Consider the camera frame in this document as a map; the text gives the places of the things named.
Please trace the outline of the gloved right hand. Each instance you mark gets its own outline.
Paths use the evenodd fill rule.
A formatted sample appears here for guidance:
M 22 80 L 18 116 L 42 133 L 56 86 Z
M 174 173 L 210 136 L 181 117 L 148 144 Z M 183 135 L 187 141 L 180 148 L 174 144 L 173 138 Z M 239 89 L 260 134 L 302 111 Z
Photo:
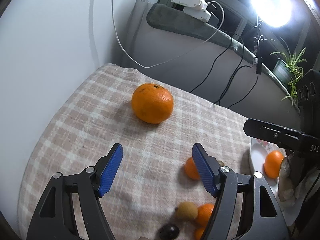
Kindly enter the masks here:
M 281 203 L 293 206 L 296 200 L 309 196 L 309 199 L 319 188 L 316 178 L 319 167 L 315 161 L 298 154 L 290 154 L 281 162 L 278 182 L 278 198 Z

